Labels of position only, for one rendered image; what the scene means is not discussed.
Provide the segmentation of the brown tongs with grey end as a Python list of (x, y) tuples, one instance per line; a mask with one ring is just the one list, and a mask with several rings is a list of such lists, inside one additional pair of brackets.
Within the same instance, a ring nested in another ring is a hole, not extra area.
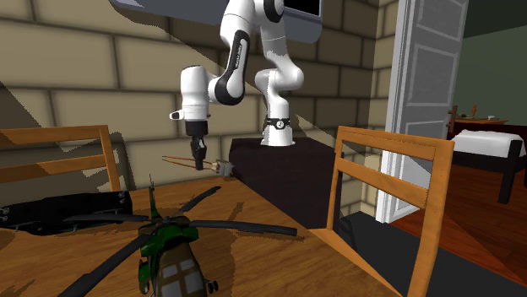
[[(195, 159), (164, 155), (162, 156), (162, 160), (174, 165), (180, 165), (198, 170), (198, 162)], [(214, 161), (203, 160), (201, 165), (201, 170), (211, 170), (218, 176), (234, 176), (234, 166), (229, 161), (220, 159)]]

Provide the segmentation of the dark robot stand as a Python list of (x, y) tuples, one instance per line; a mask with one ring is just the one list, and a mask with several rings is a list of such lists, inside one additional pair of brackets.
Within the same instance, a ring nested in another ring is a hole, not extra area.
[(334, 148), (312, 138), (285, 147), (263, 146), (258, 138), (231, 141), (235, 177), (307, 229), (327, 225)]

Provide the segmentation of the grey framed black screen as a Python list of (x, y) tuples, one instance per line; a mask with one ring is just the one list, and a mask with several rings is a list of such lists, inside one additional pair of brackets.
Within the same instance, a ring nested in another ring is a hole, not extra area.
[[(220, 24), (229, 0), (109, 0), (112, 5), (147, 14)], [(284, 0), (283, 20), (288, 40), (312, 44), (322, 31), (323, 0)]]

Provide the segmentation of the green toy helicopter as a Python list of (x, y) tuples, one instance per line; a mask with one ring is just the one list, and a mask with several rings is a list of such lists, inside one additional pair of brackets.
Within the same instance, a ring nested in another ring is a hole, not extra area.
[(135, 251), (139, 262), (141, 294), (149, 297), (207, 297), (219, 289), (216, 281), (204, 277), (190, 243), (198, 239), (198, 228), (240, 230), (257, 234), (296, 236), (297, 229), (272, 224), (231, 220), (191, 220), (183, 214), (220, 189), (213, 186), (193, 197), (172, 216), (161, 216), (155, 205), (153, 186), (149, 187), (150, 216), (119, 213), (92, 213), (67, 218), (68, 222), (117, 221), (142, 222), (138, 237), (110, 256), (92, 272), (69, 285), (58, 297), (85, 297), (101, 280)]

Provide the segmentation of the wooden chair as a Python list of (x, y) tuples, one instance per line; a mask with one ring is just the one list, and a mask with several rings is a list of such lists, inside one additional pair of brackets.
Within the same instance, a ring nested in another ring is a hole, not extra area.
[[(343, 142), (358, 143), (375, 149), (431, 161), (432, 174), (429, 187), (417, 186), (343, 159), (341, 157)], [(454, 142), (437, 138), (340, 126), (334, 151), (334, 170), (326, 229), (331, 230), (334, 225), (336, 190), (340, 172), (353, 176), (359, 181), (363, 181), (370, 186), (423, 209), (425, 217), (422, 225), (420, 245), (416, 254), (407, 297), (426, 297), (437, 256)]]
[(0, 183), (25, 181), (105, 167), (111, 190), (120, 191), (121, 185), (107, 125), (2, 129), (0, 130), (0, 148), (97, 138), (101, 141), (102, 154), (0, 167)]

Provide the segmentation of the wooden table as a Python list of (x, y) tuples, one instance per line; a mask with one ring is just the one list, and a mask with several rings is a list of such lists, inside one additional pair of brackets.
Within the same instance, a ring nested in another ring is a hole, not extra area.
[[(156, 200), (164, 215), (211, 187), (216, 193), (189, 213), (192, 220), (237, 220), (294, 226), (295, 221), (238, 180), (209, 178), (132, 192), (136, 213)], [(57, 297), (137, 235), (134, 222), (54, 236), (0, 231), (0, 297)], [(307, 229), (295, 237), (230, 229), (199, 231), (192, 244), (211, 297), (398, 297), (384, 282)]]

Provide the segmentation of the black long case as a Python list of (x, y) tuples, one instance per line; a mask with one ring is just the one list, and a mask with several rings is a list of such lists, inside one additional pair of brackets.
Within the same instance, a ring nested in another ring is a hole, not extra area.
[(0, 207), (0, 228), (32, 235), (56, 235), (117, 223), (109, 220), (66, 221), (75, 215), (93, 213), (132, 214), (133, 202), (129, 192), (71, 194)]

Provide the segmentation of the white panelled door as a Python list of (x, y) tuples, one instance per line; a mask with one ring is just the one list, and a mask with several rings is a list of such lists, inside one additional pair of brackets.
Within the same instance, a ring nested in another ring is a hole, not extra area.
[(470, 0), (399, 0), (385, 130), (445, 139)]

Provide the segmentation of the brown wooden desk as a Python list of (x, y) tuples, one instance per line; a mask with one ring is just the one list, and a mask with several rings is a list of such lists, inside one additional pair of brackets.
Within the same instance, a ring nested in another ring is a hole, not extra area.
[(477, 123), (477, 124), (498, 124), (503, 125), (508, 120), (500, 120), (495, 116), (488, 116), (488, 117), (477, 117), (475, 114), (477, 112), (477, 105), (473, 105), (471, 107), (471, 112), (469, 115), (465, 113), (458, 113), (457, 112), (458, 106), (454, 105), (452, 110), (449, 111), (449, 115), (451, 116), (451, 123)]

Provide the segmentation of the dark bed with white mattress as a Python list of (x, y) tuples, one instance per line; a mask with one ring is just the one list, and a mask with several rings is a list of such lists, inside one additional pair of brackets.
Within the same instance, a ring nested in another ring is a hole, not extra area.
[(498, 202), (508, 204), (514, 178), (525, 170), (524, 186), (527, 188), (527, 135), (521, 135), (520, 126), (460, 123), (471, 128), (455, 130), (449, 115), (446, 127), (454, 141), (452, 163), (503, 175)]

